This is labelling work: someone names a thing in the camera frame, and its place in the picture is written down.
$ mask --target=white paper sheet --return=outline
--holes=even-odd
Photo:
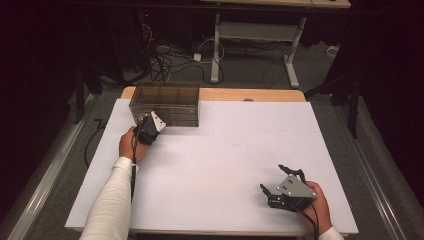
[[[122,134],[134,125],[128,99],[118,99],[66,223],[83,228],[118,159]],[[303,235],[292,212],[271,209],[259,184],[278,194],[286,174],[302,169],[318,182],[342,233],[357,233],[309,103],[201,101],[200,126],[166,127],[142,160],[131,228],[153,232]]]

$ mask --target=plastic drawer organizer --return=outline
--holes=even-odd
[[[136,124],[155,113],[167,126],[199,126],[199,84],[139,83],[130,102]]]

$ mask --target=person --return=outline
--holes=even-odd
[[[121,136],[119,159],[112,169],[106,184],[94,201],[80,239],[117,240],[127,239],[131,220],[131,175],[133,137],[131,127]],[[149,146],[138,142],[135,151],[137,163],[147,153]]]
[[[106,184],[93,203],[88,213],[82,240],[127,239],[131,220],[131,171],[134,141],[134,127],[121,136],[119,142],[119,159],[112,169]],[[136,152],[137,163],[147,153],[149,146],[138,142]],[[339,240],[343,236],[331,223],[330,209],[321,187],[308,181],[307,185],[316,193],[316,199],[304,209],[314,222],[319,220],[319,240]],[[307,226],[313,230],[312,224],[305,219]]]
[[[316,198],[313,200],[312,204],[307,206],[303,212],[308,215],[315,223],[318,220],[318,239],[319,240],[340,240],[344,239],[343,236],[337,231],[337,229],[331,223],[330,217],[330,208],[328,206],[327,199],[324,196],[324,192],[318,183],[307,181],[306,185],[312,188],[316,194]],[[302,217],[305,220],[308,228],[313,232],[314,228],[306,218]]]

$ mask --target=white sleeve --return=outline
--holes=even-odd
[[[318,240],[343,240],[343,236],[337,231],[337,229],[332,226],[325,233],[321,234],[318,237]]]
[[[127,239],[131,221],[131,172],[132,161],[120,157],[88,213],[80,239]]]

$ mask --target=table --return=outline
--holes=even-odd
[[[133,91],[127,88],[114,106],[67,228],[83,229],[118,158],[115,146],[134,125],[128,106]],[[165,128],[143,159],[130,230],[304,236],[302,219],[269,208],[259,187],[263,183],[274,192],[273,186],[287,176],[278,168],[283,164],[302,169],[307,179],[319,182],[330,207],[337,209],[331,212],[333,224],[344,234],[357,233],[313,110],[302,95],[296,90],[202,88],[200,126]]]
[[[275,6],[291,6],[305,8],[350,8],[348,0],[202,0],[205,2],[259,4]],[[293,67],[293,58],[299,46],[299,40],[306,23],[306,17],[301,17],[298,25],[252,24],[240,22],[222,22],[220,14],[216,14],[214,58],[211,69],[211,82],[219,81],[219,47],[220,38],[242,38],[271,41],[292,42],[291,51],[284,55],[284,65],[292,88],[299,88],[299,81]]]

